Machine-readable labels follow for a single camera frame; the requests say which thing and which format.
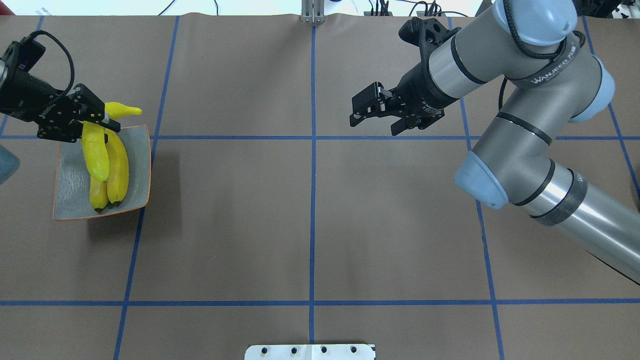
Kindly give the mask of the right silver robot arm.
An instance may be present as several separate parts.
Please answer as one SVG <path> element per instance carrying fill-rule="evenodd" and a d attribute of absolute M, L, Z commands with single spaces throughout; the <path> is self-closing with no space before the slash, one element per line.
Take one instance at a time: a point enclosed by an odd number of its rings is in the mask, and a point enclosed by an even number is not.
<path fill-rule="evenodd" d="M 398 36 L 420 61 L 392 89 L 373 82 L 352 98 L 352 127 L 371 117 L 397 117 L 396 136 L 424 130 L 444 109 L 503 76 L 515 89 L 455 174 L 458 187 L 487 207 L 522 208 L 560 228 L 604 264 L 639 282 L 637 210 L 591 185 L 546 152 L 569 123 L 606 109 L 615 82 L 584 49 L 571 0 L 496 0 L 466 27 L 410 18 Z"/>

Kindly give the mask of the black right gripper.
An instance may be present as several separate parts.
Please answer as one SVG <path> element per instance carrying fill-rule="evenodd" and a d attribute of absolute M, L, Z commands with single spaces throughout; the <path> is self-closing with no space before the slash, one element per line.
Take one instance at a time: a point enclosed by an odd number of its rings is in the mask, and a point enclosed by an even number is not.
<path fill-rule="evenodd" d="M 358 126 L 371 117 L 405 116 L 390 126 L 391 136 L 398 136 L 414 128 L 425 130 L 444 117 L 444 109 L 457 101 L 439 89 L 426 63 L 418 63 L 395 88 L 385 89 L 375 81 L 354 95 L 349 125 Z"/>

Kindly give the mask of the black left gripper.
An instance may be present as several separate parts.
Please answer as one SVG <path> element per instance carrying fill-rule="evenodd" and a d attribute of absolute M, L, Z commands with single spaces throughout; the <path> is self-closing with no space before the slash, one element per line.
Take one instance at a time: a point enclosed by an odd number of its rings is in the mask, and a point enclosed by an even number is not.
<path fill-rule="evenodd" d="M 39 139 L 77 143 L 84 121 L 121 131 L 121 123 L 110 118 L 105 103 L 84 84 L 55 89 L 27 71 L 7 68 L 1 77 L 0 100 L 3 114 L 36 123 Z"/>

